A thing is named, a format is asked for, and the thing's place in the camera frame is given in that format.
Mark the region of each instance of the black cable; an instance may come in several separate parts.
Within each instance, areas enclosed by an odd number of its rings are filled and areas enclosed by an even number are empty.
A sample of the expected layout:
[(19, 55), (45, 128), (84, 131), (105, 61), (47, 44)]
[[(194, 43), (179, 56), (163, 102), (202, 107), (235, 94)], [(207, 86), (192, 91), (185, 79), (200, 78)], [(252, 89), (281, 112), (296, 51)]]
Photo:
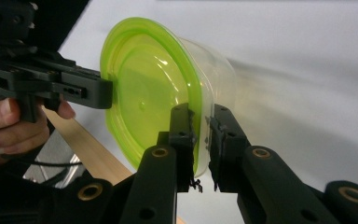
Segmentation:
[(70, 162), (70, 163), (51, 163), (51, 162), (43, 162), (43, 161), (27, 161), (22, 159), (16, 159), (21, 163), (30, 164), (30, 165), (38, 165), (38, 166), (48, 166), (48, 167), (71, 167), (82, 165), (83, 163), (80, 162)]
[(57, 183), (59, 183), (60, 181), (62, 181), (66, 175), (69, 173), (69, 169), (68, 167), (64, 168), (61, 172), (57, 173), (55, 176), (53, 176), (52, 178), (44, 181), (42, 183), (42, 185), (45, 186), (55, 186)]

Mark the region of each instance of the green lid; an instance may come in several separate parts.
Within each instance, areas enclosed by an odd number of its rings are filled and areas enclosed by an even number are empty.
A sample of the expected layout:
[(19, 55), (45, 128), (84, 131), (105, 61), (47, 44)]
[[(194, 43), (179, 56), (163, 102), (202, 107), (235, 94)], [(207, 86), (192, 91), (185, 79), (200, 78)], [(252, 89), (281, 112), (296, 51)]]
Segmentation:
[[(155, 21), (129, 18), (106, 38), (101, 56), (102, 78), (113, 81), (113, 106), (106, 110), (109, 131), (138, 168), (158, 133), (170, 129), (171, 109), (188, 103), (200, 136), (202, 88), (191, 56), (173, 33)], [(194, 149), (197, 169), (199, 143)]]

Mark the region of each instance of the white wall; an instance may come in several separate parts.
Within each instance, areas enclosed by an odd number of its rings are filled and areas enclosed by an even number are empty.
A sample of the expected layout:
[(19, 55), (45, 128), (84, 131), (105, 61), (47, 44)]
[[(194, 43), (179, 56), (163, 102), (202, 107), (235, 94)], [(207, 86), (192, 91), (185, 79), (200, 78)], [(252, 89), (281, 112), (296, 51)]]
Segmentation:
[[(231, 109), (253, 145), (275, 149), (317, 189), (338, 179), (358, 183), (358, 1), (95, 0), (62, 55), (99, 69), (107, 33), (133, 16), (230, 60), (240, 83)], [(90, 130), (97, 138), (105, 133)], [(207, 212), (222, 206), (223, 215)], [(188, 223), (241, 223), (231, 208), (235, 196), (179, 196), (178, 213)]]

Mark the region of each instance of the clear plastic container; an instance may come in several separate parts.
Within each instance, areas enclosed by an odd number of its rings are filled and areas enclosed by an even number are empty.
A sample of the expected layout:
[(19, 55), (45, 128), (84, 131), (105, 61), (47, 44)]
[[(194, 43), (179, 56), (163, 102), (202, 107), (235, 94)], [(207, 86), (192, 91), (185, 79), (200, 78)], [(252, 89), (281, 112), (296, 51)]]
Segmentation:
[(224, 57), (176, 37), (155, 21), (129, 18), (106, 38), (101, 74), (114, 83), (106, 125), (135, 168), (144, 151), (157, 143), (158, 133), (169, 130), (171, 109), (188, 103), (199, 138), (195, 175), (206, 170), (213, 105), (234, 104), (235, 73)]

